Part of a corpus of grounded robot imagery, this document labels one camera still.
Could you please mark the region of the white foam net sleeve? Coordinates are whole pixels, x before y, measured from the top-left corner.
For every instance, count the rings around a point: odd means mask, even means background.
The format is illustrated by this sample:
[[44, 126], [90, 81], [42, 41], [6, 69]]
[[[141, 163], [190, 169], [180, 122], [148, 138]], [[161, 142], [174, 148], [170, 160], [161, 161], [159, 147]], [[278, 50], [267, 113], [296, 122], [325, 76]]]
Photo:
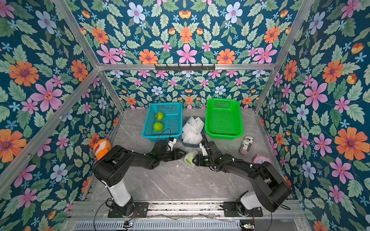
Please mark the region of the white foam net sleeve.
[[195, 155], [198, 155], [198, 151], [197, 150], [194, 150], [194, 149], [191, 149], [185, 156], [184, 160], [185, 159], [189, 159], [189, 160], [193, 160], [193, 158], [195, 157]]

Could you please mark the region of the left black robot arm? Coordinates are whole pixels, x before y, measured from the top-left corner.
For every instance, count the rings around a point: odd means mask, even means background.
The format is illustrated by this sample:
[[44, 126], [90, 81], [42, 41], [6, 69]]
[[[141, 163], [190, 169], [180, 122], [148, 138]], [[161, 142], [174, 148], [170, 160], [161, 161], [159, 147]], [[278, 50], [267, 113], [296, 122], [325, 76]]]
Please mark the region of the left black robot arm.
[[109, 215], [122, 217], [132, 216], [135, 212], [134, 200], [128, 192], [124, 176], [130, 167], [155, 169], [161, 162], [175, 161], [183, 158], [187, 153], [174, 148], [176, 139], [169, 141], [159, 140], [149, 153], [137, 153], [123, 148], [120, 145], [111, 146], [108, 140], [100, 140], [93, 146], [97, 162], [93, 168], [95, 177], [108, 189], [113, 204]]

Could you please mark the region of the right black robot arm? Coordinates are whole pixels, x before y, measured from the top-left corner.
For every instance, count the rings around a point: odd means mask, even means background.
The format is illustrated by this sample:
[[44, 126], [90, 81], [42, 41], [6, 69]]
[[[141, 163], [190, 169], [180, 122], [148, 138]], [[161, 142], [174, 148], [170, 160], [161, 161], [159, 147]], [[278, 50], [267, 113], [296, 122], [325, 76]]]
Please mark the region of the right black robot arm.
[[290, 210], [284, 201], [292, 190], [274, 166], [265, 161], [261, 164], [237, 159], [230, 154], [222, 154], [214, 142], [202, 142], [201, 154], [187, 157], [186, 162], [198, 167], [208, 167], [212, 171], [238, 175], [247, 179], [252, 187], [237, 200], [233, 210], [241, 216], [249, 215], [256, 208], [265, 208], [273, 213], [282, 208]]

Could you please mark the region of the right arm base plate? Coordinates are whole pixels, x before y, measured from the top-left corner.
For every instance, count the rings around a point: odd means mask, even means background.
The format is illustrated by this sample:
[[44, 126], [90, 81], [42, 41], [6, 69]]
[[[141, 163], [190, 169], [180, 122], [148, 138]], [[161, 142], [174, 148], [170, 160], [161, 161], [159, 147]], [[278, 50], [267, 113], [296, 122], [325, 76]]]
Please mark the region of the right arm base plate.
[[245, 208], [241, 203], [236, 201], [224, 201], [220, 207], [224, 211], [225, 217], [262, 217], [263, 212], [262, 209], [259, 208], [253, 208], [253, 209], [247, 209]]

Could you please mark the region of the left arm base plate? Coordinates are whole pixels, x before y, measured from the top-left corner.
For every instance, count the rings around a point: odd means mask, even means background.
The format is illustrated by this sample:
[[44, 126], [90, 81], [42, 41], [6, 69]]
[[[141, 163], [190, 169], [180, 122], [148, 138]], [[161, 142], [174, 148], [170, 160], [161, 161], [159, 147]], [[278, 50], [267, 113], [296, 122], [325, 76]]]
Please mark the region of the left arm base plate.
[[145, 218], [148, 207], [148, 202], [129, 202], [123, 207], [113, 203], [109, 209], [108, 218]]

